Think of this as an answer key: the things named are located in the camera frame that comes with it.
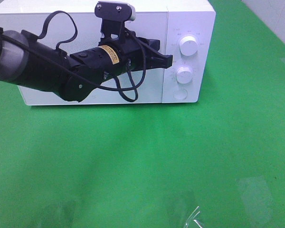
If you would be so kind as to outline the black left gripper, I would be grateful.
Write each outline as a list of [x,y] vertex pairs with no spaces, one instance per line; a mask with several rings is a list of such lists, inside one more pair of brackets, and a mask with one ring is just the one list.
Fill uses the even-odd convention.
[[110,76],[172,66],[173,55],[159,53],[161,43],[158,39],[137,37],[134,31],[128,29],[124,35],[124,43],[119,38],[110,38],[98,46],[108,55],[108,59],[103,62],[103,70]]

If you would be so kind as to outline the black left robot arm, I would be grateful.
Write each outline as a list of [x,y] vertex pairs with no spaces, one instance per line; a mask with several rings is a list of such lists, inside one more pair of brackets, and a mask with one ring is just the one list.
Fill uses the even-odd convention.
[[28,31],[0,28],[0,81],[51,92],[61,99],[82,102],[99,88],[118,92],[128,102],[127,91],[137,93],[142,81],[132,72],[172,66],[172,55],[159,52],[160,41],[136,36],[125,29],[125,39],[109,39],[99,46],[68,54],[40,43]]

